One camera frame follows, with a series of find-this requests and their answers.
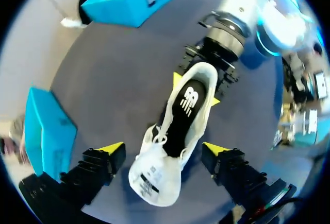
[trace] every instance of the blue plastic box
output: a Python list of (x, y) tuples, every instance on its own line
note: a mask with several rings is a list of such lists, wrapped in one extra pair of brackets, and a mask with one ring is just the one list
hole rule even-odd
[(87, 0), (83, 10), (94, 22), (140, 27), (170, 0)]
[(25, 149), (36, 173), (59, 180), (67, 173), (77, 129), (51, 92), (30, 88), (25, 110)]

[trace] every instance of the black insole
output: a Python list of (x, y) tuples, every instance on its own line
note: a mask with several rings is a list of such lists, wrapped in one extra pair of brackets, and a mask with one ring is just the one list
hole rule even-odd
[(168, 129), (167, 142), (163, 145), (168, 156), (179, 157), (185, 146), (187, 132), (206, 98), (204, 84), (190, 80), (176, 97), (172, 111), (173, 121)]

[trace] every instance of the white sneaker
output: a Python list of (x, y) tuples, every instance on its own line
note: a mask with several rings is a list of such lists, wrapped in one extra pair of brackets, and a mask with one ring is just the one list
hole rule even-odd
[(64, 18), (61, 21), (61, 25), (63, 27), (68, 27), (68, 28), (86, 28), (87, 25), (83, 24), (80, 20), (73, 20), (71, 18)]
[(195, 64), (172, 91), (164, 117), (147, 129), (128, 180), (149, 204), (171, 206), (178, 199), (181, 171), (205, 132), (217, 81), (211, 64)]

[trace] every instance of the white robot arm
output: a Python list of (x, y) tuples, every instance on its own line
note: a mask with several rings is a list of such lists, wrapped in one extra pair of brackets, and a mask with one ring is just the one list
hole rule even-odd
[(308, 21), (298, 11), (283, 15), (273, 0), (222, 0), (211, 14), (216, 22), (210, 26), (208, 38), (239, 57), (245, 39), (255, 36), (257, 48), (264, 55), (279, 56), (298, 50), (306, 39)]

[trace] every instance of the round table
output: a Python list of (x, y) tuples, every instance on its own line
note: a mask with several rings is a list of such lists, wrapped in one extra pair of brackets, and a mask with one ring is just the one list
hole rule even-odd
[(90, 147), (126, 144), (123, 167), (85, 213), (113, 224), (212, 223), (234, 204), (200, 162), (202, 142), (239, 148), (261, 169), (277, 130), (283, 73), (281, 59), (263, 57), (251, 39), (237, 66), (240, 80), (212, 107), (206, 133), (182, 172), (177, 202), (151, 206), (128, 183), (147, 126), (158, 119), (173, 89), (184, 46), (206, 35), (197, 22), (219, 2), (172, 0), (138, 29), (92, 23), (69, 50), (52, 91), (78, 127), (71, 167)]

